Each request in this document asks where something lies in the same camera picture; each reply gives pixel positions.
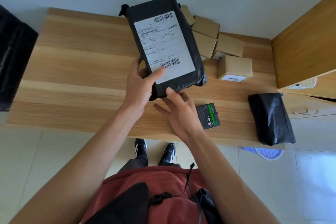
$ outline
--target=black plastic mailer bag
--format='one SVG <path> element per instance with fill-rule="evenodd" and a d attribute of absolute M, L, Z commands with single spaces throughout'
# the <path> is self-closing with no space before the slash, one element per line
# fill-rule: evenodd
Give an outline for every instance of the black plastic mailer bag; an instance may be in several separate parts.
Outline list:
<path fill-rule="evenodd" d="M 250 95 L 249 104 L 258 138 L 263 144 L 296 142 L 281 93 Z"/>
<path fill-rule="evenodd" d="M 203 63 L 189 23 L 176 0 L 152 0 L 122 5 L 147 73 L 164 66 L 165 75 L 154 83 L 150 101 L 166 97 L 166 88 L 179 91 L 206 81 Z"/>

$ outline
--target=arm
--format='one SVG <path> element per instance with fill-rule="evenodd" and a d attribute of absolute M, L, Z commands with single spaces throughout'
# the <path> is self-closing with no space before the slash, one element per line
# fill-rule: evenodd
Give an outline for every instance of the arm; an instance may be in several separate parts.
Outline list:
<path fill-rule="evenodd" d="M 132 64 L 125 100 L 115 116 L 32 197 L 10 224 L 80 222 L 130 129 L 143 114 L 153 83 L 165 72 L 161 68 L 143 79 L 140 62 L 137 59 Z"/>
<path fill-rule="evenodd" d="M 190 149 L 224 223 L 280 224 L 206 134 L 187 94 L 177 94 L 170 88 L 166 93 L 169 99 L 162 100 L 171 111 L 157 104 L 154 107 L 168 118 L 176 135 Z"/>

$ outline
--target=pant leg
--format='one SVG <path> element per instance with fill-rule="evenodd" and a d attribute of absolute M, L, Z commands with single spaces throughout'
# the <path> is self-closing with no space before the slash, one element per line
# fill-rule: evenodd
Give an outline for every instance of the pant leg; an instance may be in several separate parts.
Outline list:
<path fill-rule="evenodd" d="M 180 164 L 169 163 L 167 161 L 161 161 L 158 166 L 181 167 Z"/>
<path fill-rule="evenodd" d="M 132 158 L 126 162 L 126 164 L 118 171 L 118 173 L 132 170 L 140 167 L 148 167 L 148 158 L 147 155 L 140 155 L 136 158 Z"/>

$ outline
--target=forearm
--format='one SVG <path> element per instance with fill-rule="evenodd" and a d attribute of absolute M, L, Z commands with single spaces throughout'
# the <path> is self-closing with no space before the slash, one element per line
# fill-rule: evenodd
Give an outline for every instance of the forearm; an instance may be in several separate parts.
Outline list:
<path fill-rule="evenodd" d="M 136 120 L 116 115 L 23 207 L 14 223 L 79 223 Z"/>
<path fill-rule="evenodd" d="M 225 223 L 279 224 L 205 132 L 192 140 L 188 147 Z"/>

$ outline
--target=person's right hand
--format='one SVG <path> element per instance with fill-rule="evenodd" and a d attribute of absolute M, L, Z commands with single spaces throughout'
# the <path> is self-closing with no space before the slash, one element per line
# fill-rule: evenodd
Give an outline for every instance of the person's right hand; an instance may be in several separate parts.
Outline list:
<path fill-rule="evenodd" d="M 162 101 L 171 111 L 158 104 L 154 104 L 154 108 L 168 118 L 175 134 L 188 145 L 195 137 L 204 133 L 195 104 L 184 91 L 176 93 L 171 88 L 167 88 L 166 94 L 168 98 L 162 98 Z"/>

